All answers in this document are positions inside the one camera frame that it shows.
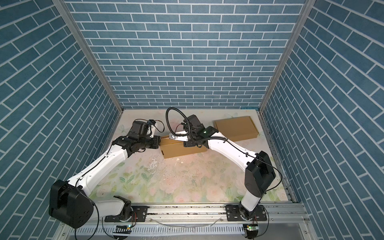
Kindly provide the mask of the brown cardboard box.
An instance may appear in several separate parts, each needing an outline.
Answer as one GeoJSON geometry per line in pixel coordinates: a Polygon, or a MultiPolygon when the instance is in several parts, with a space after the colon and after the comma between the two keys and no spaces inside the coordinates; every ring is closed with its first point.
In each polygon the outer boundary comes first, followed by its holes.
{"type": "Polygon", "coordinates": [[[233,142],[257,138],[259,131],[250,116],[214,121],[215,128],[233,142]]]}

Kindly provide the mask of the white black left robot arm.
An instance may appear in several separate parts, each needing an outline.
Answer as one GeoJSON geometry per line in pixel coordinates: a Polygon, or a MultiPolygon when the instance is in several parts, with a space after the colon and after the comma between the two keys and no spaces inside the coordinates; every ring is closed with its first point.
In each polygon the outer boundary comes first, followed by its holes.
{"type": "Polygon", "coordinates": [[[131,155],[159,148],[161,138],[155,134],[159,124],[159,120],[134,120],[129,132],[116,138],[88,167],[66,181],[57,180],[50,189],[49,216],[74,229],[89,220],[104,217],[113,217],[120,222],[132,220],[130,200],[114,196],[110,201],[96,202],[91,199],[91,193],[104,177],[131,155]]]}

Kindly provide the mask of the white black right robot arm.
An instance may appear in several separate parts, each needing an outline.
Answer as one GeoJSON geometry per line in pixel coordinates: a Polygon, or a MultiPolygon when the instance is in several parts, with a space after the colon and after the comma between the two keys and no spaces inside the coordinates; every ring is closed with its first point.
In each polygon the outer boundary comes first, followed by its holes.
{"type": "Polygon", "coordinates": [[[187,117],[181,110],[169,107],[165,113],[166,123],[170,130],[170,139],[183,142],[185,148],[201,147],[216,151],[242,169],[245,173],[244,185],[247,189],[239,203],[239,211],[244,220],[251,220],[256,215],[256,208],[279,172],[275,168],[269,155],[263,151],[256,153],[247,150],[226,138],[219,130],[205,127],[196,115],[187,117]],[[169,122],[169,112],[176,111],[183,118],[181,132],[175,132],[169,122]]]}

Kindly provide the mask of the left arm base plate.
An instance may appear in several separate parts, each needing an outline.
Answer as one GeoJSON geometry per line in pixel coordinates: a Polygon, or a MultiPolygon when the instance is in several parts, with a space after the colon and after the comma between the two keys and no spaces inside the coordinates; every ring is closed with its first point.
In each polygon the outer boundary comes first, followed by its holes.
{"type": "Polygon", "coordinates": [[[107,223],[137,223],[145,222],[148,212],[148,206],[131,206],[129,208],[128,218],[123,220],[121,216],[106,216],[104,221],[107,223]]]}

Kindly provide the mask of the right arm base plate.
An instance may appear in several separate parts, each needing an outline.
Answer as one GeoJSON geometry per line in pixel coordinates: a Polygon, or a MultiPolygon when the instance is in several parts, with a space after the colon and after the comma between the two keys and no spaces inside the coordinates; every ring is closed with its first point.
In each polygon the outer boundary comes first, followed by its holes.
{"type": "Polygon", "coordinates": [[[225,211],[227,214],[227,221],[266,221],[267,213],[263,205],[257,205],[253,211],[248,211],[241,204],[226,205],[225,211]]]}

